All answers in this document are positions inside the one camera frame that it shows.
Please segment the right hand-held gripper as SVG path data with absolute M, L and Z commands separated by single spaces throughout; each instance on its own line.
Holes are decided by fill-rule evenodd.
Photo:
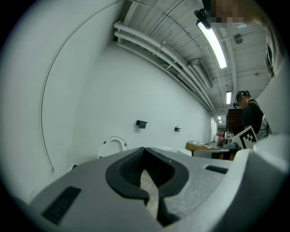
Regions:
M 247 127 L 237 135 L 229 135 L 224 142 L 225 149 L 250 149 L 257 142 L 256 134 L 251 126 Z

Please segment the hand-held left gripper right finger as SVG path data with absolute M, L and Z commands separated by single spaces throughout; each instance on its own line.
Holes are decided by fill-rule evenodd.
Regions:
M 216 190 L 231 161 L 192 157 L 146 148 L 145 170 L 152 180 L 149 203 L 156 210 L 144 216 L 145 227 L 166 227 L 193 214 Z

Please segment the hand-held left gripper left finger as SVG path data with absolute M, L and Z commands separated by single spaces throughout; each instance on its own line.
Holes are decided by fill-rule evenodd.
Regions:
M 78 165 L 45 187 L 30 203 L 49 230 L 64 232 L 159 232 L 162 226 L 144 201 L 116 193 L 105 178 L 106 169 L 135 149 Z M 80 192 L 59 224 L 47 220 L 46 210 L 69 187 Z

